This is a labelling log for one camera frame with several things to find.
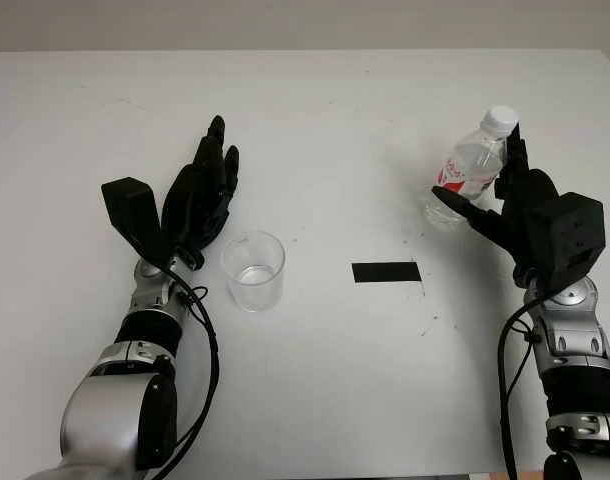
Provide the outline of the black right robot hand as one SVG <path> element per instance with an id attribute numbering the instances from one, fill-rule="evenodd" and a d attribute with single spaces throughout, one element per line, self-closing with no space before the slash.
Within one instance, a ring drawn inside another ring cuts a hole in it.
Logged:
<path id="1" fill-rule="evenodd" d="M 539 290 L 556 292 L 569 284 L 557 258 L 561 247 L 554 234 L 553 207 L 559 194 L 545 172 L 529 167 L 519 126 L 505 141 L 505 164 L 494 180 L 494 195 L 503 202 L 500 212 L 484 210 L 448 187 L 434 186 L 431 192 L 474 231 L 510 254 L 517 286 L 536 282 Z"/>

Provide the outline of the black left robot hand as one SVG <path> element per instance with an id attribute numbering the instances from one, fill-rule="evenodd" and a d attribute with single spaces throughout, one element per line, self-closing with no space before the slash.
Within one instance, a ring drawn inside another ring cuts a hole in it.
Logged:
<path id="1" fill-rule="evenodd" d="M 172 249 L 192 270 L 202 268 L 203 250 L 216 239 L 229 216 L 238 184 L 239 150 L 224 147 L 225 121 L 215 116 L 201 138 L 194 159 L 170 190 L 161 226 Z"/>

